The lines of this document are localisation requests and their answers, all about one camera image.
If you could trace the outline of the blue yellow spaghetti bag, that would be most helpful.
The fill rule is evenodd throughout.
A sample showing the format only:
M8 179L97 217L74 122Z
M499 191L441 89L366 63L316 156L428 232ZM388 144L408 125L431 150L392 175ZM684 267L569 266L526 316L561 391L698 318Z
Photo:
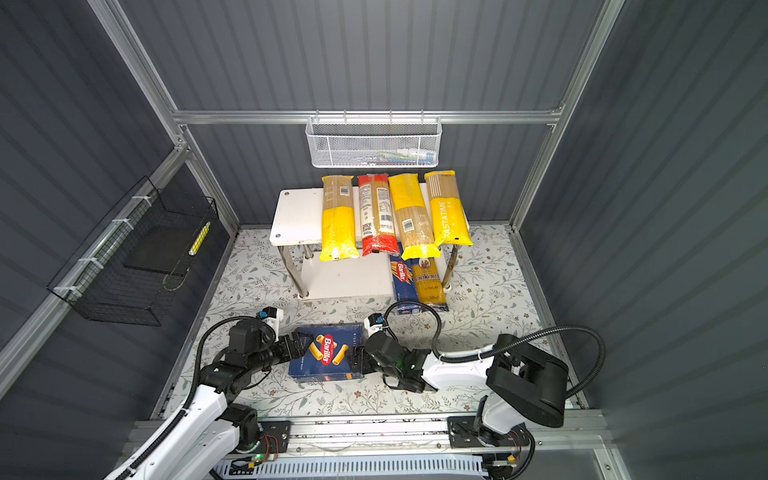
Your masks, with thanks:
M414 285L418 301L439 312L448 312L445 292L434 258L411 259Z

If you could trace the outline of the yellow barcode spaghetti bag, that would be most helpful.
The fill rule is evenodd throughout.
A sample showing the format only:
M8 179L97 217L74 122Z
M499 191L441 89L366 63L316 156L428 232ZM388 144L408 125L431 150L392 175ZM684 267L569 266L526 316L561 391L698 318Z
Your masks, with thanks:
M430 215L416 174L400 174L389 178L396 226L404 260L440 258L435 243Z

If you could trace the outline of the blue Barilla spaghetti box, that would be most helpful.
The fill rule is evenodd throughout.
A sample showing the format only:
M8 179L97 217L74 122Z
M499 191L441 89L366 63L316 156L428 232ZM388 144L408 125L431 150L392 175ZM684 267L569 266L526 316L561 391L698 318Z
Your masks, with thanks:
M399 315L420 313L421 307L417 305L418 293L410 264L399 254L390 254L389 261L395 300L398 303L396 312Z

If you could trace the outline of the blue Barilla pasta box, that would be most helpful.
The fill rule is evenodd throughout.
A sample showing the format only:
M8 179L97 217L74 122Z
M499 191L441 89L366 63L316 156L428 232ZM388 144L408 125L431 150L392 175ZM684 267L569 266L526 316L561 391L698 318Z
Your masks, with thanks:
M361 324L312 325L297 331L310 343L304 356L289 364L288 374L295 381L333 382L363 377Z

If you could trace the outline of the red yellow spaghetti bag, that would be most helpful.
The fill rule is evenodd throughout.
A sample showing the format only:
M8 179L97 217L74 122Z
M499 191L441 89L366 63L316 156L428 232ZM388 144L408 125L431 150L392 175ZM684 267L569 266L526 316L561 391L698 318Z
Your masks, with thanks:
M363 255L398 254L394 210L386 174L357 177Z

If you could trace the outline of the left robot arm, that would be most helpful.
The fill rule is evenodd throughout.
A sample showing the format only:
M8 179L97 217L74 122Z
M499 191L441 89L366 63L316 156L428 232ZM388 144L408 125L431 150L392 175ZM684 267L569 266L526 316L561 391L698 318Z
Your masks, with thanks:
M273 307L255 316L234 316L207 329L195 353L191 389L176 412L109 479L201 479L227 454L239 450L267 453L279 443L263 433L255 409L238 404L241 392L254 386L253 374L270 374L276 365L302 358L314 337L294 331L277 335L269 319Z

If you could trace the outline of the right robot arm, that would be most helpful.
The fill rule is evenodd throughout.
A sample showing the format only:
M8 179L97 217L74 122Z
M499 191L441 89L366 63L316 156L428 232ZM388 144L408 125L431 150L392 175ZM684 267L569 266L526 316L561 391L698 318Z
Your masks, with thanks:
M364 321L365 342L357 355L362 372L378 372L385 386L409 393L454 387L487 388L470 429L483 445L496 445L504 437L522 434L530 424L562 427L566 400L584 390L606 360L607 348L601 335L581 325L547 327L522 337L500 334L494 344L481 349L445 353L439 350L443 327L439 313L418 301L411 304L433 316L436 330L427 348L409 349L399 342L388 322L389 314L405 304L398 301ZM566 363L532 344L534 340L565 332L586 334L597 346L594 365L572 387L567 386Z

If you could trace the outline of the yellow Pastatime spaghetti bag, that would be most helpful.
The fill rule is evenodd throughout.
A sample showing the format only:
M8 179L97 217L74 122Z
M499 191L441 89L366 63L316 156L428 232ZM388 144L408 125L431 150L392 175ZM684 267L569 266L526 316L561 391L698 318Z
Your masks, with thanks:
M472 246L468 222L460 199L453 170L436 171L425 176L435 243Z

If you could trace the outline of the yellow clear spaghetti bag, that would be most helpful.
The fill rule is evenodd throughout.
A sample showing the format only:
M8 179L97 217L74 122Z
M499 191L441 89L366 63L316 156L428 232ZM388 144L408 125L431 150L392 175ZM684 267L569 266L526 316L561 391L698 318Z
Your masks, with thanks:
M329 175L323 181L322 262L358 258L352 177Z

